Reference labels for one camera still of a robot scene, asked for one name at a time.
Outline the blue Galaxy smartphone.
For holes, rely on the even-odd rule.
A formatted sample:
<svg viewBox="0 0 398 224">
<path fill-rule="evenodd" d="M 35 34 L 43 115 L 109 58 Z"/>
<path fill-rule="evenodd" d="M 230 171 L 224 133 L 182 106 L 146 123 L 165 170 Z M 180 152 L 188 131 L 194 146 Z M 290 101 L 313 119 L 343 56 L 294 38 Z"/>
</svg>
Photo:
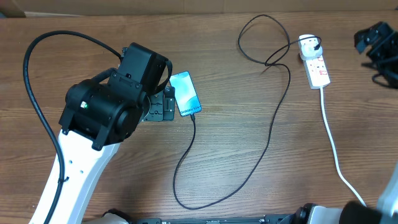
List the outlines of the blue Galaxy smartphone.
<svg viewBox="0 0 398 224">
<path fill-rule="evenodd" d="M 201 104 L 188 71 L 172 75 L 170 84 L 175 88 L 175 101 L 182 117 L 201 111 Z"/>
</svg>

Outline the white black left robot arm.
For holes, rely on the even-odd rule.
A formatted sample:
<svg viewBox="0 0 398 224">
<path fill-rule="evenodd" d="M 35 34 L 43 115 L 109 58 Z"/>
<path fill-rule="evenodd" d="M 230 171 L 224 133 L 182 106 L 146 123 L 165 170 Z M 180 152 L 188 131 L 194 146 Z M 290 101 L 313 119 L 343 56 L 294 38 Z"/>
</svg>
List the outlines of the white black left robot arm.
<svg viewBox="0 0 398 224">
<path fill-rule="evenodd" d="M 56 157 L 31 223 L 81 223 L 96 184 L 142 121 L 172 121 L 175 90 L 160 79 L 166 57 L 137 43 L 119 68 L 73 85 L 65 97 Z"/>
</svg>

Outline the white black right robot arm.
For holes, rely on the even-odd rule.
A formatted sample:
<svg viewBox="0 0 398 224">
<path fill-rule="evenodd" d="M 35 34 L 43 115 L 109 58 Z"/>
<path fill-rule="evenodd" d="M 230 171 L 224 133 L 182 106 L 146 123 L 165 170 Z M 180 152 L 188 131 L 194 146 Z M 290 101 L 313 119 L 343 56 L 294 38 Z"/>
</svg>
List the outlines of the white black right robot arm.
<svg viewBox="0 0 398 224">
<path fill-rule="evenodd" d="M 329 137 L 336 171 L 340 179 L 355 194 L 359 202 L 348 202 L 343 208 L 329 208 L 308 203 L 300 207 L 294 214 L 283 218 L 281 223 L 397 223 L 397 170 L 394 171 L 385 191 L 379 197 L 377 207 L 369 208 L 355 188 L 343 177 L 340 170 L 338 155 L 333 136 L 328 125 L 325 111 L 324 87 L 330 84 L 327 69 L 322 57 L 321 40 L 312 34 L 301 35 L 298 39 L 300 57 L 303 60 L 308 82 L 311 89 L 320 90 L 320 106 L 322 118 Z M 363 63 L 364 67 L 377 70 L 372 81 L 385 88 L 397 89 L 397 31 L 386 22 L 378 22 L 373 26 L 355 33 L 354 46 L 359 53 L 366 47 L 370 50 L 366 55 L 371 59 Z"/>
</svg>

